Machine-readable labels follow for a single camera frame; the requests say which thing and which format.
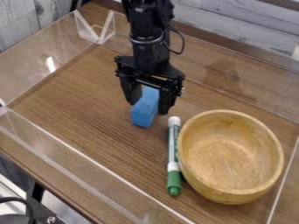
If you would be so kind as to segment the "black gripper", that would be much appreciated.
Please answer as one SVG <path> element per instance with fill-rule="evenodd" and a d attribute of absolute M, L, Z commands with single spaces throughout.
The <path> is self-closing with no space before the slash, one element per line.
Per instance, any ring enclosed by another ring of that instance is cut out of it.
<path fill-rule="evenodd" d="M 115 57 L 117 77 L 126 100 L 135 105 L 143 95 L 142 85 L 159 90 L 158 111 L 162 116 L 169 114 L 177 97 L 183 95 L 185 74 L 170 62 L 173 49 L 170 35 L 155 38 L 131 36 L 133 55 Z"/>

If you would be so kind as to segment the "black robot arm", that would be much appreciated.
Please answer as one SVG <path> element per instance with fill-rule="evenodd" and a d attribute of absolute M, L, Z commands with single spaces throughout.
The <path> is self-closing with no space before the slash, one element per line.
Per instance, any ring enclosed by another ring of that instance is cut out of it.
<path fill-rule="evenodd" d="M 159 91 L 158 111 L 167 115 L 177 97 L 183 95 L 185 73 L 171 62 L 171 53 L 181 55 L 186 40 L 173 27 L 173 0 L 122 0 L 127 22 L 133 56 L 117 56 L 117 77 L 126 100 L 135 105 L 142 98 L 142 86 Z"/>

